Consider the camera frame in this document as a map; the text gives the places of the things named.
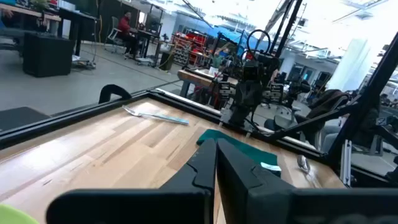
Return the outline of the person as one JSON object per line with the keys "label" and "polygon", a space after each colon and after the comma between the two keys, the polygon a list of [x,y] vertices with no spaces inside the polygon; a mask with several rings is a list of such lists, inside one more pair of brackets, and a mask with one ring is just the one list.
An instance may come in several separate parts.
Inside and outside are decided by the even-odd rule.
{"label": "person", "polygon": [[125,43],[125,55],[131,58],[136,56],[138,39],[135,28],[130,26],[131,12],[126,11],[118,23],[118,30],[120,30],[118,37]]}

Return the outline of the dark green cloth napkin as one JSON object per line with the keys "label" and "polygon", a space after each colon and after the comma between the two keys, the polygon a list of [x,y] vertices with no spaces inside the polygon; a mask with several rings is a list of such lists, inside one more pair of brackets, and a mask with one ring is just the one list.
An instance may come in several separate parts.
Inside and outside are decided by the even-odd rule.
{"label": "dark green cloth napkin", "polygon": [[214,129],[207,129],[196,141],[196,144],[200,146],[203,142],[208,139],[225,139],[229,143],[231,143],[236,149],[241,151],[243,154],[250,157],[253,161],[260,164],[261,167],[267,169],[272,172],[274,175],[281,177],[282,169],[277,163],[277,156],[271,154],[269,152],[264,152],[259,150],[256,147],[250,146],[246,143],[243,143],[235,138],[228,136],[227,134],[222,133],[221,131],[217,131]]}

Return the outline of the orange-handled spoon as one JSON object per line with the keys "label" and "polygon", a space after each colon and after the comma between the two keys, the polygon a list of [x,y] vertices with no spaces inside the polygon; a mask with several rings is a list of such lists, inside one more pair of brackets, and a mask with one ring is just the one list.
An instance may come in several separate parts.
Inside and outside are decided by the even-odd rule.
{"label": "orange-handled spoon", "polygon": [[297,156],[297,164],[298,167],[306,174],[309,174],[311,171],[311,167],[310,164],[308,162],[308,159],[303,156],[303,155],[299,155]]}

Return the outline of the blue-handled metal fork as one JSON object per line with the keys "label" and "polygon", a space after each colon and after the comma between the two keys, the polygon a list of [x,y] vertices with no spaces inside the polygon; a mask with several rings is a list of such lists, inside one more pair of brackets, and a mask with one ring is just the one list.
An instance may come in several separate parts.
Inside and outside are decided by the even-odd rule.
{"label": "blue-handled metal fork", "polygon": [[127,111],[129,114],[131,114],[133,116],[136,116],[136,117],[150,116],[150,117],[153,117],[153,118],[170,121],[172,123],[189,125],[189,121],[186,120],[186,119],[177,118],[177,117],[173,117],[173,116],[167,116],[167,115],[164,115],[164,114],[139,113],[139,112],[136,112],[136,111],[132,110],[130,107],[127,107],[126,105],[122,105],[122,108],[125,111]]}

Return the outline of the lime green plate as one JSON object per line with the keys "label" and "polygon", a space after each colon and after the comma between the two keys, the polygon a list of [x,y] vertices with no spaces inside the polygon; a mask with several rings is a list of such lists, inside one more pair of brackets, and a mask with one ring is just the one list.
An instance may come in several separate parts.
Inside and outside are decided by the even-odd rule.
{"label": "lime green plate", "polygon": [[10,207],[0,204],[0,224],[40,224],[30,215]]}

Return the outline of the grey office chair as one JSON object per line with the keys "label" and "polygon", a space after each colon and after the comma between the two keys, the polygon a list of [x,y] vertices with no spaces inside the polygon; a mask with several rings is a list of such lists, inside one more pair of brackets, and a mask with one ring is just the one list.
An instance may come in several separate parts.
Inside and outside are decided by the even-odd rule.
{"label": "grey office chair", "polygon": [[124,41],[118,37],[118,34],[121,32],[117,26],[119,23],[119,19],[117,17],[111,16],[111,24],[108,27],[108,34],[105,39],[104,45],[107,43],[111,44],[112,48],[105,47],[105,50],[110,51],[111,53],[117,53],[120,47],[124,47]]}

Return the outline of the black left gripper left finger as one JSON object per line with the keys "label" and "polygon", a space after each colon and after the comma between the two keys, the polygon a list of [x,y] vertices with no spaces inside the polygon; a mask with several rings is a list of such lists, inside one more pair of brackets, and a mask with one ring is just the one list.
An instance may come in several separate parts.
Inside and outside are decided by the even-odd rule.
{"label": "black left gripper left finger", "polygon": [[47,224],[212,224],[216,143],[204,141],[158,189],[75,189],[54,199]]}

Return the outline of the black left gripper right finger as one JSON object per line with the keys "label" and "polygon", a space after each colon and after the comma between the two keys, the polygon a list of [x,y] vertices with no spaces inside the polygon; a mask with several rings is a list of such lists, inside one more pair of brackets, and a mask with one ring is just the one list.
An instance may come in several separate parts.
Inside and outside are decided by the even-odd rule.
{"label": "black left gripper right finger", "polygon": [[230,224],[398,224],[397,189],[300,189],[225,139],[217,177]]}

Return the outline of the plain black floor mat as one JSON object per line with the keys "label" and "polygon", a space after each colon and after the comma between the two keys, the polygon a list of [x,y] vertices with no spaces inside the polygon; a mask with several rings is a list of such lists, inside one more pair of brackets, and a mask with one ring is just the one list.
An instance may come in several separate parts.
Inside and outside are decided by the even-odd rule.
{"label": "plain black floor mat", "polygon": [[0,111],[0,132],[36,123],[50,116],[29,107]]}

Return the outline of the wooden workbench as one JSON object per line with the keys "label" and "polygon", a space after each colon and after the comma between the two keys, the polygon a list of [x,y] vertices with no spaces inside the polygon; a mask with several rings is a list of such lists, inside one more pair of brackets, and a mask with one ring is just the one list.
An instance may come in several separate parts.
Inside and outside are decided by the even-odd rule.
{"label": "wooden workbench", "polygon": [[183,81],[180,96],[186,98],[190,85],[199,86],[208,90],[218,91],[218,85],[215,83],[214,78],[202,72],[191,70],[179,70],[177,72],[178,78]]}

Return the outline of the black desk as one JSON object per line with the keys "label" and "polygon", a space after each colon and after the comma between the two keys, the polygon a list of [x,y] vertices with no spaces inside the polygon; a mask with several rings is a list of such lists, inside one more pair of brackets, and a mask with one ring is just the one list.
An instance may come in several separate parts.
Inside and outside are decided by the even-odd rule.
{"label": "black desk", "polygon": [[[144,39],[143,51],[140,55],[135,55],[133,60],[137,62],[138,65],[147,64],[150,67],[156,67],[159,59],[160,48],[162,41],[158,35],[144,30],[138,30],[139,37]],[[150,43],[155,43],[155,53],[153,55],[148,54]]]}
{"label": "black desk", "polygon": [[96,22],[97,18],[82,12],[66,9],[64,7],[58,8],[57,15],[61,18],[61,21],[58,23],[57,36],[62,36],[63,23],[65,20],[69,20],[71,22],[69,39],[75,41],[75,55],[79,56],[83,37],[84,21],[91,20]]}

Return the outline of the black waste bin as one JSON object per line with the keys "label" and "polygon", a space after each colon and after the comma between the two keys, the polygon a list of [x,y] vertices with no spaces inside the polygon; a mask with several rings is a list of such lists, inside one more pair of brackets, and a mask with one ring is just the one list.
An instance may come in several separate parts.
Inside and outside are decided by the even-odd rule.
{"label": "black waste bin", "polygon": [[174,54],[172,52],[163,52],[159,64],[161,70],[168,71],[172,68],[174,62]]}

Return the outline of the black aluminium table frame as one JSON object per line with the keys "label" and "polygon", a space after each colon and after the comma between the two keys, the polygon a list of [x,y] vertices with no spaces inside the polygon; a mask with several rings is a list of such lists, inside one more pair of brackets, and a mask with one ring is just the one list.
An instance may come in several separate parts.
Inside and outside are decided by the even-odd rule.
{"label": "black aluminium table frame", "polygon": [[[350,140],[354,136],[354,132],[359,126],[359,120],[365,115],[364,110],[370,107],[371,101],[382,91],[397,66],[398,31],[391,41],[389,48],[386,50],[384,56],[379,62],[379,65],[376,67],[375,72],[368,83],[368,87],[365,89],[363,94],[358,97],[357,102],[352,102],[352,104],[342,106],[341,108],[328,112],[324,115],[317,116],[316,118],[305,121],[292,128],[276,131],[274,133],[272,131],[266,130],[263,127],[254,128],[250,126],[248,128],[241,128],[238,126],[233,126],[232,124],[222,121],[221,113],[219,111],[212,111],[211,108],[207,108],[206,106],[195,103],[184,97],[163,91],[160,88],[152,88],[134,92],[126,101],[128,103],[133,103],[144,98],[152,98],[153,100],[161,101],[167,105],[173,106],[182,111],[189,112],[205,120],[216,124],[221,124],[233,131],[244,133],[247,136],[252,136],[260,141],[268,142],[288,151],[304,154],[311,159],[332,167],[334,170],[342,171],[343,159],[341,153],[343,151],[343,142],[345,140]],[[122,106],[124,102],[125,101],[122,99],[104,102],[99,105],[83,108],[81,110],[75,110],[71,113],[66,113],[58,117],[45,119],[43,121],[38,121],[36,123],[5,131],[0,133],[0,150],[103,114]],[[315,152],[313,149],[305,146],[304,143],[294,143],[287,138],[288,135],[296,131],[301,131],[308,126],[327,121],[328,119],[334,119],[337,116],[343,115],[345,113],[348,113],[350,116],[343,126],[343,129],[337,136],[335,142],[332,144],[330,152],[327,154]]]}

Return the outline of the blue tarp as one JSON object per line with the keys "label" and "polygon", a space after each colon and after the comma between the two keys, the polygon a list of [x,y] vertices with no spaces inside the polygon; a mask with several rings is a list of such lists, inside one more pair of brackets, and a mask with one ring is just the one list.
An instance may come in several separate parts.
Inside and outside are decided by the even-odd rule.
{"label": "blue tarp", "polygon": [[236,55],[242,55],[242,53],[247,49],[246,42],[249,42],[251,50],[257,49],[266,51],[268,47],[271,46],[271,43],[269,43],[267,37],[264,37],[261,41],[259,41],[259,37],[261,36],[260,32],[254,33],[248,40],[250,32],[246,30],[231,31],[224,27],[215,27],[209,30],[208,39],[205,42],[205,48],[207,50],[213,50],[213,46],[218,38],[218,34],[222,34],[234,42],[234,44],[229,44],[227,46],[231,54],[235,53]]}

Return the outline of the black office chair with jacket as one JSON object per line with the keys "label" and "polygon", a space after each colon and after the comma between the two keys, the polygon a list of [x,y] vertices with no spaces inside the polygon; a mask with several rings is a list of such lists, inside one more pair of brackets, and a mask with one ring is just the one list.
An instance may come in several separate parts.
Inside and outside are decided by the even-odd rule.
{"label": "black office chair with jacket", "polygon": [[[325,113],[331,112],[339,106],[345,105],[350,96],[340,90],[326,90],[318,98],[308,106],[311,110],[308,115],[301,116],[300,114],[295,114],[295,118],[298,123],[302,123],[306,120],[316,118]],[[325,122],[318,122],[308,126],[303,130],[305,139],[313,146],[315,146],[315,136],[322,130]]]}

